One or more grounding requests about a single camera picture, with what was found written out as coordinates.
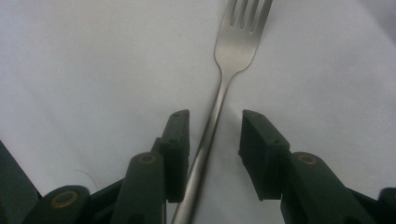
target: fork tine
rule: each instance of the fork tine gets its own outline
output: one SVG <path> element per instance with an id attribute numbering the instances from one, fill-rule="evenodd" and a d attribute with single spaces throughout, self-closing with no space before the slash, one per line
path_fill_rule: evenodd
<path id="1" fill-rule="evenodd" d="M 257 22 L 256 30 L 254 32 L 257 32 L 259 34 L 262 33 L 265 23 L 267 22 L 268 14 L 270 13 L 272 2 L 273 0 L 265 0 L 264 4 L 262 5 L 262 10 L 260 12 L 260 17 Z"/>
<path id="2" fill-rule="evenodd" d="M 235 11 L 236 7 L 236 1 L 237 0 L 230 0 L 227 4 L 227 7 L 225 8 L 225 15 L 223 22 L 227 22 L 229 24 L 232 23 L 233 21 L 233 12 Z"/>
<path id="3" fill-rule="evenodd" d="M 253 30 L 251 26 L 252 26 L 252 23 L 253 23 L 253 20 L 254 20 L 254 16 L 256 16 L 256 11 L 257 11 L 257 6 L 258 5 L 259 5 L 259 0 L 255 0 L 253 5 L 251 5 L 250 14 L 249 14 L 249 17 L 247 19 L 247 24 L 245 26 L 245 27 L 247 27 L 247 29 Z"/>
<path id="4" fill-rule="evenodd" d="M 244 0 L 237 14 L 235 26 L 243 28 L 244 25 L 242 22 L 244 20 L 245 12 L 247 10 L 247 5 L 248 5 L 248 0 Z"/>

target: white background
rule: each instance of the white background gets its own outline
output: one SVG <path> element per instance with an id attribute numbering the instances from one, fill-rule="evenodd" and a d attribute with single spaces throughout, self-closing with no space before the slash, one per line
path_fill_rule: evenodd
<path id="1" fill-rule="evenodd" d="M 191 112 L 191 158 L 219 84 L 227 0 L 1 1 L 0 139 L 42 194 L 95 192 Z M 242 110 L 373 198 L 395 187 L 396 1 L 275 0 L 229 89 L 195 223 L 283 223 L 237 156 Z M 168 219 L 174 205 L 168 205 Z"/>

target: white surface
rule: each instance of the white surface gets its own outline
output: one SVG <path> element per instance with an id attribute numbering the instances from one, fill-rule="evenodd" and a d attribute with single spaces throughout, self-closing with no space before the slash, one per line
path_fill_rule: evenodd
<path id="1" fill-rule="evenodd" d="M 194 155 L 219 83 L 226 4 L 0 3 L 0 138 L 42 194 L 119 180 L 185 108 Z M 346 186 L 374 198 L 396 186 L 395 21 L 394 0 L 275 0 L 252 65 L 229 89 L 195 223 L 283 223 L 237 156 L 243 109 Z"/>

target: fork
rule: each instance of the fork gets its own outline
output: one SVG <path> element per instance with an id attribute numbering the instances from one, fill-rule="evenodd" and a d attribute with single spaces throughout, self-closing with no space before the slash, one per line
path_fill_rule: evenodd
<path id="1" fill-rule="evenodd" d="M 219 91 L 189 173 L 184 200 L 177 206 L 173 224 L 192 222 L 228 86 L 236 74 L 251 64 L 272 1 L 265 0 L 259 14 L 256 13 L 259 0 L 251 0 L 248 12 L 248 0 L 242 0 L 239 10 L 236 10 L 237 0 L 228 2 L 215 47 L 215 59 L 221 72 Z"/>

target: fork handle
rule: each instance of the fork handle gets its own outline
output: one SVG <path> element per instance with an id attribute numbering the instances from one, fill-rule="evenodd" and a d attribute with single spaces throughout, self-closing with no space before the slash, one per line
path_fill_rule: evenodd
<path id="1" fill-rule="evenodd" d="M 210 112 L 201 142 L 198 146 L 194 162 L 189 172 L 186 192 L 183 202 L 177 206 L 172 224 L 191 224 L 205 179 L 205 169 L 210 155 L 213 139 L 219 123 L 220 112 L 231 78 L 222 76 L 218 95 Z"/>

